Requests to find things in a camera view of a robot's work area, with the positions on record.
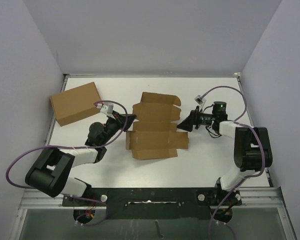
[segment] gray wall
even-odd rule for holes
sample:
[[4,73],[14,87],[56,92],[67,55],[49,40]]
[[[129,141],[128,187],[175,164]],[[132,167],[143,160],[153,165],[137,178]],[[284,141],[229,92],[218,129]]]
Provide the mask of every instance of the gray wall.
[[[5,180],[8,165],[22,152],[43,145],[51,119],[49,95],[63,75],[22,0],[0,0],[0,240],[9,238],[23,190]],[[13,169],[24,183],[34,161]]]
[[65,74],[225,76],[281,0],[24,0]]
[[300,0],[282,0],[242,76],[255,123],[269,130],[271,177],[300,240]]

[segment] cardboard box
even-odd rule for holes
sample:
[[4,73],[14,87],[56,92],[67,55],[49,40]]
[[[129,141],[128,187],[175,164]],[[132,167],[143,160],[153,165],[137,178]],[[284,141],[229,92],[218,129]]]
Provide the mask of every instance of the cardboard box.
[[94,82],[78,86],[51,96],[56,121],[60,126],[68,125],[100,112],[94,106],[100,101]]
[[133,105],[136,121],[126,133],[127,150],[134,159],[177,157],[177,149],[188,149],[188,132],[177,131],[173,121],[180,119],[181,101],[177,96],[143,92],[141,102]]

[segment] tabletop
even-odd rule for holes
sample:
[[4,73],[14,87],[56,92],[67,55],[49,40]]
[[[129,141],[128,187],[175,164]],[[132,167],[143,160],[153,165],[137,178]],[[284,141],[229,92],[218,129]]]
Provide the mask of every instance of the tabletop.
[[[172,78],[76,78],[67,79],[65,90],[95,82],[101,99],[123,104],[128,113],[132,106],[140,102],[142,92],[176,95],[181,100],[180,123],[191,110],[196,108],[194,98],[209,89],[224,85],[238,90],[236,78],[212,77],[172,77]],[[228,88],[219,88],[206,97],[206,106],[215,101],[227,103],[228,119],[233,120],[244,110],[240,94]],[[114,106],[119,113],[124,111]],[[56,122],[50,137],[50,145],[83,146],[88,136],[89,126],[94,122],[105,123],[107,117],[98,113],[83,120],[60,127]],[[239,122],[251,124],[246,113]],[[167,159],[138,160],[125,149],[126,134],[107,146],[104,158],[97,164],[84,164],[74,167],[70,177],[78,178],[93,188],[204,188],[214,187],[234,165],[234,140],[227,137],[213,139],[202,126],[189,132],[189,148],[178,149],[178,157]],[[269,187],[265,173],[248,179],[242,187]]]

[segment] metal frame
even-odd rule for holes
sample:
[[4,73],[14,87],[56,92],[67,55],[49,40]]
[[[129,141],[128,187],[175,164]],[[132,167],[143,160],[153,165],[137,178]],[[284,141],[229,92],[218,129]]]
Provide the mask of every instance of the metal frame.
[[[104,77],[104,76],[96,76],[95,74],[92,75],[66,75],[61,92],[64,91],[68,78],[97,78],[97,77]],[[136,78],[140,76],[127,76],[129,78]],[[170,77],[170,76],[151,76],[153,77]],[[240,90],[243,92],[243,88],[238,79],[238,85]],[[252,120],[252,116],[247,110],[248,117],[250,122],[254,124]],[[53,115],[45,144],[50,144],[51,136],[53,129],[56,124],[56,118]],[[269,173],[267,172],[267,177],[269,179],[270,185],[272,184]],[[284,199],[280,188],[275,187],[243,187],[240,188],[241,206],[234,206],[234,208],[277,208],[278,214],[280,216],[281,224],[284,230],[284,234],[287,240],[296,240],[296,235],[294,229],[292,227],[291,221],[289,219],[289,215],[287,209],[284,205]],[[33,189],[26,189],[24,191],[23,197],[21,199],[20,207],[18,210],[17,218],[14,222],[14,226],[10,235],[10,240],[19,240],[23,225],[25,222],[25,218],[27,216],[27,211],[31,209],[55,209],[55,210],[63,210],[63,209],[86,209],[85,207],[63,207],[62,206],[63,196],[58,195],[55,198],[51,198],[50,196]],[[105,207],[95,207],[95,209],[105,209]]]

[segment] unfolded cardboard box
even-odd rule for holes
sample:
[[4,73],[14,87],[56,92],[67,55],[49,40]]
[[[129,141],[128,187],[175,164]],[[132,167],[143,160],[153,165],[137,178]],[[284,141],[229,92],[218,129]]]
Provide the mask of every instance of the unfolded cardboard box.
[[188,132],[177,131],[173,121],[180,119],[181,101],[177,96],[143,92],[140,103],[133,105],[138,121],[126,133],[127,150],[134,159],[177,157],[177,149],[187,149]]
[[51,96],[56,121],[60,126],[74,123],[100,112],[94,103],[100,101],[94,82]]

